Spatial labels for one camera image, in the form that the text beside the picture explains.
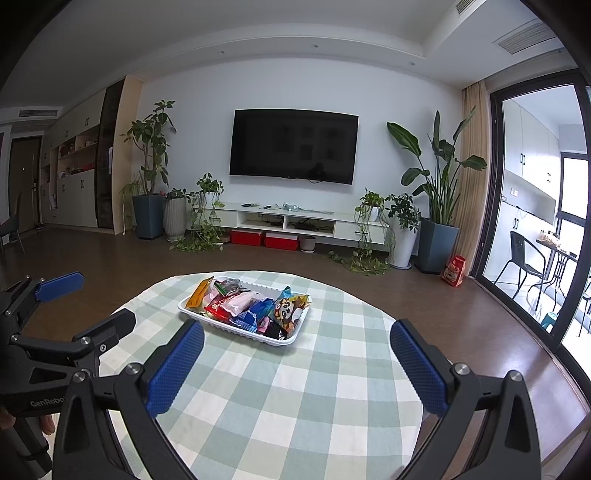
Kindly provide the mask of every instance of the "red storage box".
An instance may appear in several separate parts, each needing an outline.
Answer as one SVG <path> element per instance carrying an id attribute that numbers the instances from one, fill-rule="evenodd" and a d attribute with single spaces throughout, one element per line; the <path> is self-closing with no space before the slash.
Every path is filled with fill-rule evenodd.
<path id="1" fill-rule="evenodd" d="M 275 232 L 267 232 L 265 234 L 265 247 L 297 250 L 297 243 L 297 235 Z"/>
<path id="2" fill-rule="evenodd" d="M 262 232 L 254 232 L 252 230 L 232 230 L 230 232 L 230 240 L 233 244 L 260 247 L 262 244 Z"/>

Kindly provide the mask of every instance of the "white wall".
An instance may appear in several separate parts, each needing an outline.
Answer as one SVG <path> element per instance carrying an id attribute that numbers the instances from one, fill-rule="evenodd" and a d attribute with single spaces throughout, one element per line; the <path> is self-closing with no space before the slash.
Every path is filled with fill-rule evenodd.
<path id="1" fill-rule="evenodd" d="M 303 208 L 352 212 L 365 188 L 401 193 L 403 172 L 418 166 L 395 145 L 386 121 L 418 136 L 425 167 L 434 165 L 427 134 L 440 110 L 442 136 L 451 139 L 461 120 L 461 92 L 407 74 L 327 59 L 256 59 L 214 64 L 144 83 L 138 117 L 160 100 L 176 100 L 170 111 L 178 133 L 167 135 L 170 187 L 194 190 L 209 171 L 223 181 L 222 201 L 295 203 Z M 307 180 L 229 177 L 234 110 L 299 108 L 359 116 L 353 185 Z M 139 168 L 139 151 L 134 152 Z M 418 185 L 407 190 L 411 192 Z M 417 204 L 428 212 L 427 199 Z"/>
<path id="2" fill-rule="evenodd" d="M 585 130 L 582 125 L 559 125 L 558 145 L 561 152 L 587 153 Z"/>

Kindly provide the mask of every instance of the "wooden floor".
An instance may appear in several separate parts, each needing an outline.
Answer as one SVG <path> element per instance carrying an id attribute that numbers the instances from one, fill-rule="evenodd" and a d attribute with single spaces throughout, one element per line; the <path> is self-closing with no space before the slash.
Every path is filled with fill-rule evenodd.
<path id="1" fill-rule="evenodd" d="M 485 290 L 467 279 L 451 288 L 437 276 L 416 269 L 377 277 L 350 272 L 324 252 L 303 254 L 263 247 L 227 245 L 223 252 L 170 251 L 162 238 L 142 241 L 133 235 L 46 229 L 14 244 L 0 259 L 0 287 L 23 278 L 52 278 L 78 270 L 82 291 L 43 304 L 25 332 L 70 340 L 78 331 L 108 316 L 152 284 L 172 275 L 223 270 L 288 272 L 341 288 L 394 318 L 408 318 L 427 342 L 452 362 L 475 372 L 503 377 L 516 369 L 527 382 L 540 437 L 542 457 L 550 453 L 587 412 L 549 354 Z M 457 473 L 476 436 L 475 416 L 465 444 L 448 474 Z"/>

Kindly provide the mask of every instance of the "sliding glass door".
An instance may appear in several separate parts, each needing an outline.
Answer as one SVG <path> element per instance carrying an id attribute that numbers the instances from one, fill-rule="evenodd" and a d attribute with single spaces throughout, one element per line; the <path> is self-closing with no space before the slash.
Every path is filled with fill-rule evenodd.
<path id="1" fill-rule="evenodd" d="M 569 71 L 491 95 L 491 182 L 472 274 L 591 399 L 587 92 L 580 73 Z"/>

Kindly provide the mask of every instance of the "ceiling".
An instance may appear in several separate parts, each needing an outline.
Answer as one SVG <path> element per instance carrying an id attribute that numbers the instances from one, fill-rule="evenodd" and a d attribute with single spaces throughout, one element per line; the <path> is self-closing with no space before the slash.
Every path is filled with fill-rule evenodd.
<path id="1" fill-rule="evenodd" d="M 519 0 L 73 0 L 22 55 L 0 109 L 72 106 L 126 74 L 150 80 L 261 56 L 330 57 L 463 88 L 560 47 L 494 42 L 535 19 Z"/>
<path id="2" fill-rule="evenodd" d="M 513 99 L 558 136 L 559 125 L 583 125 L 577 94 L 572 85 L 528 93 Z"/>

